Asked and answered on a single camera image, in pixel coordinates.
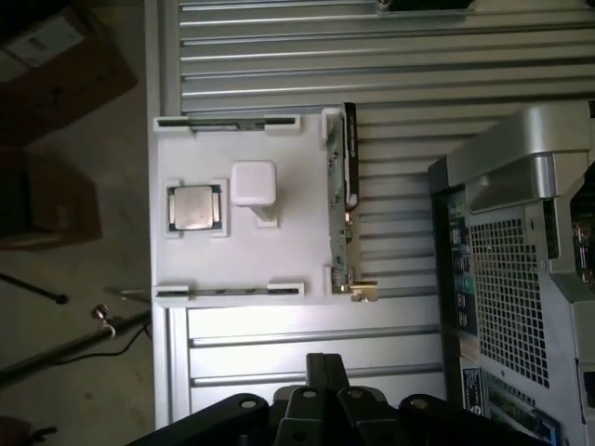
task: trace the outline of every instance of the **floor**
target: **floor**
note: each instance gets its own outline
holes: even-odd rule
[[[104,292],[150,283],[143,16],[140,7],[103,10],[101,16],[139,85],[31,150],[56,153],[95,180],[104,237],[41,254],[0,253],[0,271],[71,298],[56,306],[0,283],[0,367],[91,333],[97,325],[89,311],[99,303],[118,316],[145,309]],[[91,351],[117,350],[128,338]],[[48,446],[126,444],[152,430],[152,405],[146,336],[121,357],[60,366],[0,391],[0,415],[59,429]]]

